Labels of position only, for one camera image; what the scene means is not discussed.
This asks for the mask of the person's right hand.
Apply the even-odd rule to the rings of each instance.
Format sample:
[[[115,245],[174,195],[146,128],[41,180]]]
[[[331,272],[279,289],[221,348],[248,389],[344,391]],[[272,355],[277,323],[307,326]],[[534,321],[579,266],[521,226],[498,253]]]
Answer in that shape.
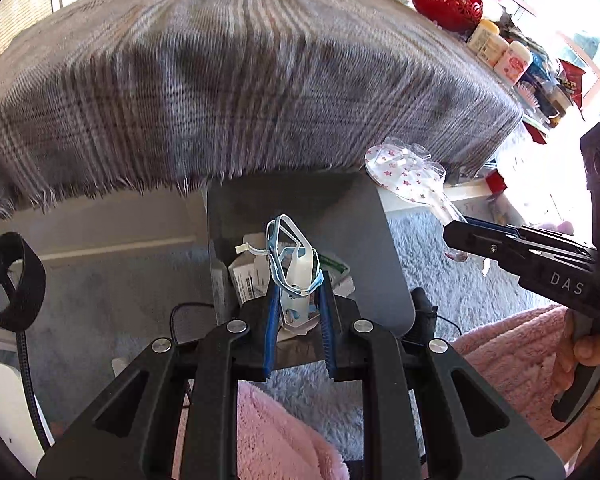
[[[552,373],[554,393],[567,391],[576,378],[580,379],[580,370],[587,368],[592,370],[592,374],[590,384],[584,387],[584,434],[579,444],[578,464],[584,461],[600,440],[600,335],[588,335],[575,340],[571,323],[568,323],[557,348]]]

